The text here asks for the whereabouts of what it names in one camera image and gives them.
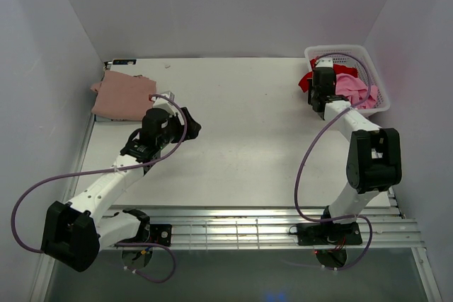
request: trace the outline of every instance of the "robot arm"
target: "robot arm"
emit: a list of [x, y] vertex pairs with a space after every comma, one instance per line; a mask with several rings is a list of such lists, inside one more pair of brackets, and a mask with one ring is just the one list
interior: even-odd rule
[[[182, 108], [188, 126], [184, 141], [195, 139], [201, 126]], [[89, 188], [67, 203], [55, 202], [47, 210], [41, 250], [78, 272], [87, 269], [99, 251], [121, 241], [145, 242], [149, 236], [149, 217], [136, 209], [125, 209], [102, 219], [110, 206], [130, 185], [147, 174], [142, 166], [158, 157], [170, 143], [183, 135], [177, 110], [159, 98], [142, 120], [142, 128], [129, 137], [112, 165]]]
[[[336, 95], [336, 74], [333, 60], [322, 58], [309, 81], [309, 104], [323, 119], [330, 122], [350, 108], [342, 95]], [[356, 109], [344, 113], [334, 124], [350, 142], [346, 175], [348, 182], [338, 198], [324, 210], [321, 219], [359, 215], [369, 201], [401, 181], [399, 134], [383, 129]], [[297, 235], [300, 245], [325, 245], [345, 239], [345, 244], [361, 244], [356, 217], [325, 223], [300, 223]]]

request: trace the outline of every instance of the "cloth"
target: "cloth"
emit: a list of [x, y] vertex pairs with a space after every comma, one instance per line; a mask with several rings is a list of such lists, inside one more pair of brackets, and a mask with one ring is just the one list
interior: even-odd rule
[[[316, 59], [310, 60], [311, 68], [315, 67]], [[349, 74], [355, 78], [358, 78], [359, 74], [358, 71], [355, 67], [347, 67], [344, 65], [338, 65], [334, 64], [333, 65], [333, 70], [335, 71], [336, 74]], [[302, 78], [299, 82], [299, 86], [302, 89], [302, 91], [307, 92], [309, 90], [309, 78], [313, 77], [313, 72], [308, 72], [304, 78]]]
[[[359, 78], [350, 74], [337, 74], [337, 84], [335, 88], [336, 95], [344, 95], [354, 105], [361, 101], [367, 95], [368, 86]], [[357, 109], [372, 109], [377, 103], [378, 88], [371, 85], [371, 93], [368, 99]]]
[[143, 76], [129, 76], [107, 70], [100, 83], [91, 86], [98, 94], [92, 113], [111, 120], [141, 121], [153, 106], [149, 95], [156, 93], [156, 82]]

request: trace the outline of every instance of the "gray wall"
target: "gray wall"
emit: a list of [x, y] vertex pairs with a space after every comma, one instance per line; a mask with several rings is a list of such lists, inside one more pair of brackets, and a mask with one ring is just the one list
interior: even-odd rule
[[362, 44], [386, 0], [70, 0], [101, 59], [300, 57]]
[[[2, 301], [27, 301], [39, 255], [13, 241], [11, 209], [32, 184], [71, 170], [102, 64], [68, 0], [0, 0], [0, 256]], [[45, 211], [66, 183], [40, 188], [18, 229], [40, 247]]]
[[366, 41], [392, 99], [378, 116], [400, 131], [396, 196], [416, 217], [445, 301], [453, 301], [453, 0], [388, 0]]

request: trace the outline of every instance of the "brown folded cloth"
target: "brown folded cloth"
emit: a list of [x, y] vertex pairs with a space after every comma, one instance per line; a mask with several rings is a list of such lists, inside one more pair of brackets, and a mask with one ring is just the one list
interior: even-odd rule
[[141, 121], [153, 102], [149, 95], [156, 93], [156, 82], [143, 76], [129, 76], [107, 70], [100, 83], [91, 90], [98, 94], [92, 113], [111, 120]]

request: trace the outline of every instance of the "metal frame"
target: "metal frame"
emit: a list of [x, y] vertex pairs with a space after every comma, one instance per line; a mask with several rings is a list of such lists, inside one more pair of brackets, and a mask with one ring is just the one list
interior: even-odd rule
[[[93, 129], [93, 115], [88, 121], [81, 153], [76, 164], [80, 170], [88, 148]], [[64, 195], [71, 198], [78, 178], [74, 178]], [[366, 208], [363, 214], [373, 224], [372, 248], [411, 248], [420, 278], [429, 301], [441, 301], [432, 270], [425, 254], [425, 244], [416, 220], [401, 217], [394, 191], [389, 191], [391, 206], [388, 208]], [[124, 207], [113, 206], [105, 214], [112, 216]], [[152, 223], [173, 225], [172, 246], [174, 250], [265, 250], [265, 249], [313, 249], [312, 246], [298, 246], [296, 236], [289, 234], [289, 228], [304, 222], [294, 209], [178, 209], [168, 207], [138, 207], [151, 217]], [[323, 209], [307, 208], [304, 213], [318, 218]], [[358, 221], [362, 237], [368, 238], [366, 223]], [[365, 245], [350, 246], [363, 248]], [[54, 268], [55, 260], [41, 255], [30, 301], [44, 301]]]

